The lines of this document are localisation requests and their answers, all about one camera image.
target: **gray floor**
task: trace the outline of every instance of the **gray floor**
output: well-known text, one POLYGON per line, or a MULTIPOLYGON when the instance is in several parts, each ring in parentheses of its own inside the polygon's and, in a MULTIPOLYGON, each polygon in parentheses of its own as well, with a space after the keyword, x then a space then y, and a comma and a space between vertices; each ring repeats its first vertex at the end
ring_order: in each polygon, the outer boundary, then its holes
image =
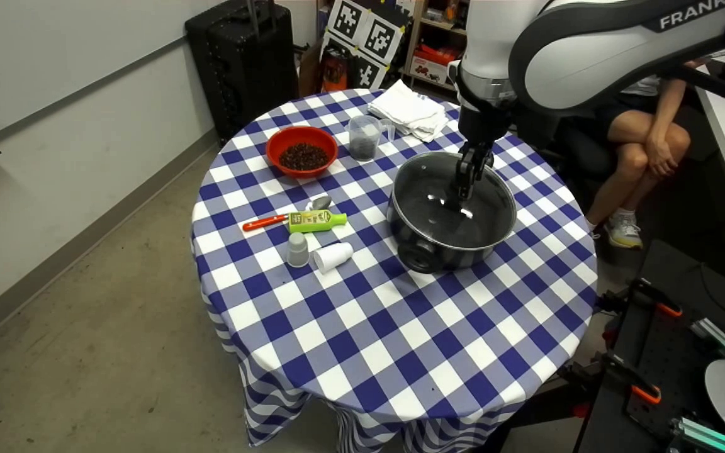
MULTIPOLYGON (((0 328, 0 453, 249 450, 239 377, 189 257, 191 198, 211 156, 0 328)), ((569 450, 575 431, 579 420, 524 427, 506 450, 569 450)), ((331 412, 308 405, 258 453, 331 446, 331 412)))

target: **red bowl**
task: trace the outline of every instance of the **red bowl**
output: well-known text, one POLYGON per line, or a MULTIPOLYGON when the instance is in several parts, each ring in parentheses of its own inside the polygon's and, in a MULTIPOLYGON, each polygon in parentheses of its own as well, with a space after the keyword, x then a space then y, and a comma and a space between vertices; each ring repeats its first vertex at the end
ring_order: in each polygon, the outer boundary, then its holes
POLYGON ((322 176, 331 161, 337 159, 337 140, 334 135, 330 135, 322 129, 311 129, 311 127, 286 127, 281 132, 277 132, 263 149, 263 159, 271 168, 277 168, 278 173, 288 176, 288 178, 316 178, 322 176), (306 156, 303 149, 300 149, 300 159, 306 159, 302 168, 297 166, 286 166, 286 161, 292 156, 284 156, 292 145, 308 145, 306 156))

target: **shelf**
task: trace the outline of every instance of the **shelf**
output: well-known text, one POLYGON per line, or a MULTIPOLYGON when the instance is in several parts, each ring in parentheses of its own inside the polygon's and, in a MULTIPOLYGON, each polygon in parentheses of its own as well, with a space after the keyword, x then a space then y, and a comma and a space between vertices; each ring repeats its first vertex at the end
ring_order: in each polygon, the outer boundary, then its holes
POLYGON ((452 22, 448 21, 429 21, 429 17, 419 17, 423 25, 429 25, 429 28, 438 28, 438 31, 448 31, 448 32, 454 32, 454 36, 466 36, 463 28, 454 28, 452 22))
POLYGON ((449 91, 449 94, 454 94, 454 88, 452 88, 452 85, 448 85, 448 83, 441 83, 441 80, 433 80, 433 79, 428 79, 428 76, 419 76, 419 74, 410 74, 410 70, 402 70, 402 76, 407 76, 407 79, 415 79, 415 80, 429 83, 429 85, 436 85, 436 88, 442 88, 442 91, 449 91))

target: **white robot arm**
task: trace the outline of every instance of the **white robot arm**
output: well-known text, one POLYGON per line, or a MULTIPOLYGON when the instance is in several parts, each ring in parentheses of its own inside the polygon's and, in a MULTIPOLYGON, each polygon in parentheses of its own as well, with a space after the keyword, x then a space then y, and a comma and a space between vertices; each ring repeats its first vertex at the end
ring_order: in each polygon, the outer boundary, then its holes
POLYGON ((725 0, 471 0, 466 32, 452 69, 467 139, 458 181, 477 178, 519 106, 587 110, 634 79, 725 49, 725 0))

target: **round table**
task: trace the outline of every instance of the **round table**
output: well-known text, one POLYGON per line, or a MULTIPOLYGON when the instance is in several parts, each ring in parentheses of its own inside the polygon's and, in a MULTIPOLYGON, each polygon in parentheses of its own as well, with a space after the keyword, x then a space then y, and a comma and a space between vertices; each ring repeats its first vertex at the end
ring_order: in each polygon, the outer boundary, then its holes
POLYGON ((284 103, 242 129, 214 159, 191 216, 203 302, 224 351, 239 358, 253 446, 281 431, 306 398, 340 412, 344 450, 376 450, 394 432, 413 450, 472 447, 570 358, 594 304, 595 259, 587 220, 544 159, 515 135, 492 168, 515 202, 514 231, 485 263, 446 275, 407 273, 393 247, 388 197, 413 156, 458 151, 458 106, 429 143, 399 135, 373 161, 344 154, 344 124, 369 91, 284 103), (322 127, 340 159, 316 181, 263 163, 284 127, 322 127), (242 225, 300 211, 330 195, 346 226, 308 247, 351 244, 331 273, 284 265, 286 226, 242 225))

